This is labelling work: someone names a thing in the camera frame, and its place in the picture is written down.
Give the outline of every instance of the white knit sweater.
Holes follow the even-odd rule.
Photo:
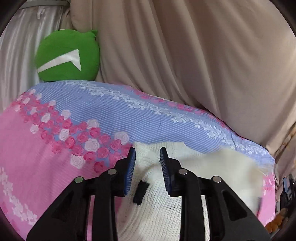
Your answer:
[[[261,197],[263,173],[249,157],[230,149],[208,155],[190,149],[184,143],[163,142],[151,145],[134,143],[136,164],[131,190],[122,201],[117,215],[120,241],[178,241],[181,224],[181,197],[171,198],[163,180],[159,163],[160,149],[165,146],[168,156],[199,177],[222,179],[246,205],[256,212]],[[140,180],[149,183],[141,205],[133,203]],[[206,240],[210,240],[207,208],[203,199]]]

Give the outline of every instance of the white shape on green pillow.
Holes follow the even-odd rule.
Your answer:
[[[77,69],[81,71],[81,64],[80,64],[80,56],[79,56],[79,50],[75,49],[73,51],[70,51],[68,53],[65,53],[61,56],[58,56],[51,61],[45,63],[40,68],[37,69],[37,72],[40,73],[46,69],[49,69],[51,67],[66,63],[66,62],[72,62]]]

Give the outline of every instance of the green pillow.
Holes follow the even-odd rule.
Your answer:
[[[94,80],[99,71],[97,31],[58,30],[43,39],[36,54],[39,77],[44,81]]]

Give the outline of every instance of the bed sheet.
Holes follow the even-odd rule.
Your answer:
[[[259,220],[274,218],[274,159],[197,108],[125,85],[67,80],[41,83],[0,116],[0,207],[28,232],[76,177],[93,178],[126,157],[135,141],[184,142],[202,153],[229,147],[266,171]]]

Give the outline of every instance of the round metal joint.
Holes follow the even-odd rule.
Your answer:
[[[114,168],[108,170],[108,174],[109,174],[109,175],[114,175],[114,174],[116,174],[116,173],[117,173],[117,171],[116,171],[116,169],[114,169]]]
[[[76,183],[81,183],[82,181],[83,181],[83,178],[82,177],[76,177],[74,179],[74,182],[76,182]]]
[[[184,168],[181,168],[181,169],[179,170],[179,173],[180,173],[181,175],[186,175],[186,174],[188,173],[188,171],[187,171],[186,169],[184,169]]]
[[[213,181],[216,182],[216,183],[220,183],[222,181],[222,179],[219,176],[214,176]]]

